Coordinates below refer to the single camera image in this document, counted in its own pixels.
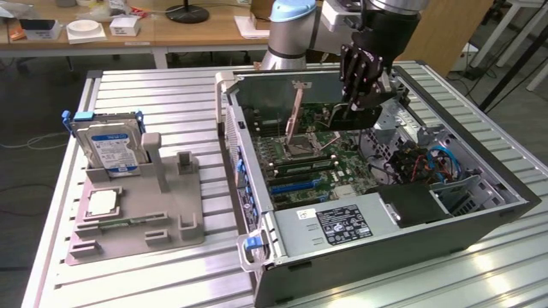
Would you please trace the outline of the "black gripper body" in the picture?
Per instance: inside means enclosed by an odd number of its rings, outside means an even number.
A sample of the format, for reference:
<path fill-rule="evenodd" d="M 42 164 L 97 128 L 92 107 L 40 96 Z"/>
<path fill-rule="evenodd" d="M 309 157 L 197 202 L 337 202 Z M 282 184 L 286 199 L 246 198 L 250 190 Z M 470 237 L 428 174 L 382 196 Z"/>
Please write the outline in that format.
<path fill-rule="evenodd" d="M 352 43 L 392 66 L 401 55 L 418 24 L 418 13 L 402 15 L 386 10 L 362 10 Z"/>

